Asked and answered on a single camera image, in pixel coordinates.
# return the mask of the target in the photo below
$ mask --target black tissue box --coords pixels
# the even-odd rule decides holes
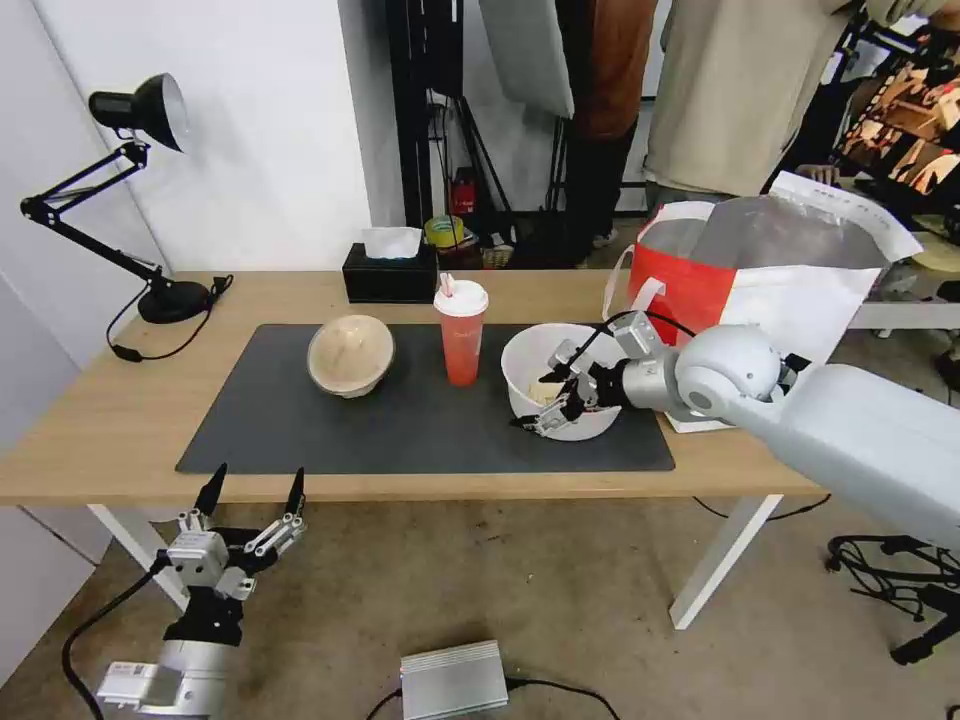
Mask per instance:
[[[416,257],[374,260],[354,243],[343,263],[343,284],[352,303],[432,303],[437,290],[437,252],[421,243]]]

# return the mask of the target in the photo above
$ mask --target white table leg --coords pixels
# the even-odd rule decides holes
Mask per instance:
[[[167,547],[160,534],[154,530],[142,512],[132,507],[107,507],[87,505],[117,541],[126,548],[144,570],[149,570],[157,559],[157,550]],[[172,568],[167,568],[154,578],[160,589],[181,610],[187,608],[187,591]]]
[[[677,630],[686,630],[693,622],[781,499],[783,495],[766,495],[741,498],[737,503],[707,554],[670,606],[670,617]]]

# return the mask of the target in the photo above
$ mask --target straw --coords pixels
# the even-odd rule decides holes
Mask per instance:
[[[453,275],[450,273],[440,273],[440,292],[453,297]]]

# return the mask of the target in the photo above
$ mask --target bowl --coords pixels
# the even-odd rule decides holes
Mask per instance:
[[[522,330],[510,339],[500,356],[500,369],[507,381],[510,407],[514,415],[536,415],[543,410],[543,405],[527,395],[530,384],[549,371],[547,360],[553,356],[561,342],[573,340],[581,345],[592,334],[593,328],[586,325],[545,323]],[[600,335],[587,352],[597,362],[608,366],[626,357],[617,341],[609,335]],[[619,407],[585,412],[574,422],[548,431],[546,437],[565,441],[587,440],[609,428],[619,414]]]
[[[393,361],[393,335],[369,315],[345,315],[317,330],[307,371],[321,390],[344,398],[366,395]]]

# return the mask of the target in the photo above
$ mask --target robotic arm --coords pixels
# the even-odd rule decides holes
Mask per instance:
[[[114,662],[97,690],[106,703],[142,715],[217,718],[230,661],[243,633],[243,602],[255,576],[274,565],[306,530],[303,468],[297,471],[280,519],[265,530],[212,527],[227,465],[203,486],[193,510],[180,513],[180,534],[167,557],[190,593],[184,614],[167,627],[156,664]]]
[[[515,423],[549,436],[582,412],[622,405],[745,429],[818,485],[914,537],[960,550],[960,412],[848,365],[782,357],[755,326],[717,325],[681,350],[641,312],[612,321],[627,355],[612,368],[566,341],[544,381],[557,400]]]

